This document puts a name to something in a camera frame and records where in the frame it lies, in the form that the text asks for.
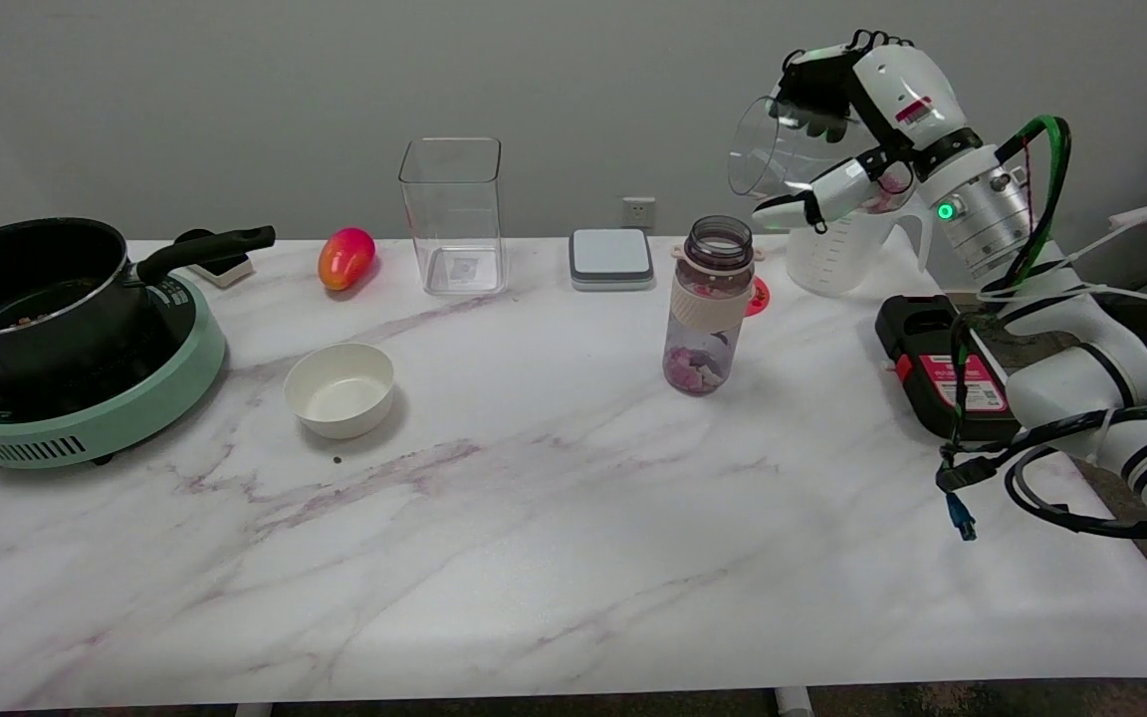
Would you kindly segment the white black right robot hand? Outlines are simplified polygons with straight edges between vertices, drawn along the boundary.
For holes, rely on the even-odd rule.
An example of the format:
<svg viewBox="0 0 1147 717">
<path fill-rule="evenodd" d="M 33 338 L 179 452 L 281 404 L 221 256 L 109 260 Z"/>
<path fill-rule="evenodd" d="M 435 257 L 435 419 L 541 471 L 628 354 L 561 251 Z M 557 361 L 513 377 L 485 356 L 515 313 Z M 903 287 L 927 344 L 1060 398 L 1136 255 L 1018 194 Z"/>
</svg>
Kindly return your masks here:
<svg viewBox="0 0 1147 717">
<path fill-rule="evenodd" d="M 933 59 L 883 31 L 857 29 L 846 44 L 791 53 L 773 102 L 774 118 L 807 137 L 838 142 L 856 125 L 874 145 L 760 200 L 752 219 L 766 229 L 824 233 L 874 198 L 889 167 L 924 182 L 983 145 Z"/>
</svg>

